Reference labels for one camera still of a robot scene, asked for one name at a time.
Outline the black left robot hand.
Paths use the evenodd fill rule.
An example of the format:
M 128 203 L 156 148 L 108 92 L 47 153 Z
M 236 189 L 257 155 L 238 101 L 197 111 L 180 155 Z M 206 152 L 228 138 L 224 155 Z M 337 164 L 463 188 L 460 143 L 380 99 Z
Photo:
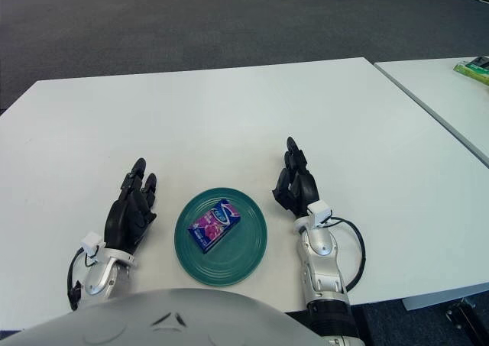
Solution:
M 109 210 L 105 223 L 104 242 L 109 249 L 133 255 L 157 217 L 151 211 L 157 177 L 151 173 L 143 183 L 146 160 L 139 158 L 126 174 L 121 192 Z

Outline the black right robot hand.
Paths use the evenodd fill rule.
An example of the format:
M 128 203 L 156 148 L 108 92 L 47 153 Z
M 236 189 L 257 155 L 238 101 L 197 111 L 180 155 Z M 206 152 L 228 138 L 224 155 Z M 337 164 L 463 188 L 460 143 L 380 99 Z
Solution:
M 292 137 L 287 138 L 284 154 L 285 167 L 272 190 L 274 199 L 296 218 L 308 215 L 307 207 L 319 201 L 319 191 L 313 175 L 307 170 L 307 160 Z

